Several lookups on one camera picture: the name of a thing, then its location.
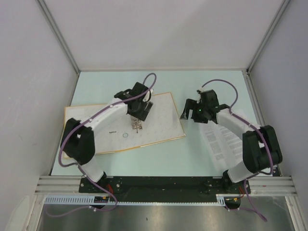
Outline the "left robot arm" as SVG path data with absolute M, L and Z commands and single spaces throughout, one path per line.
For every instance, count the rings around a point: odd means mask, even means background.
M 145 121 L 153 103 L 153 90 L 136 82 L 132 89 L 120 91 L 110 103 L 85 120 L 70 118 L 67 120 L 61 140 L 60 152 L 74 159 L 73 165 L 90 179 L 89 186 L 95 192 L 106 188 L 105 172 L 99 167 L 95 158 L 95 136 L 116 119 L 129 115 Z

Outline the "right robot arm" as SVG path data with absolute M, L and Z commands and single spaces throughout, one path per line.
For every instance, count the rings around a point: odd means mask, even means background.
M 242 141 L 242 160 L 222 175 L 222 188 L 233 193 L 240 183 L 258 174 L 272 175 L 274 166 L 282 162 L 282 153 L 274 127 L 256 126 L 234 113 L 231 106 L 220 104 L 214 90 L 198 91 L 199 100 L 187 99 L 181 119 L 195 123 L 214 122 Z

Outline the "yellow ring binder folder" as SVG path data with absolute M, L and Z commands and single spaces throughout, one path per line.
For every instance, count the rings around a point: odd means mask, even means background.
M 185 137 L 170 92 L 151 97 L 153 106 L 141 128 L 134 129 L 124 103 L 67 107 L 64 119 L 88 123 L 94 129 L 96 154 L 108 154 Z

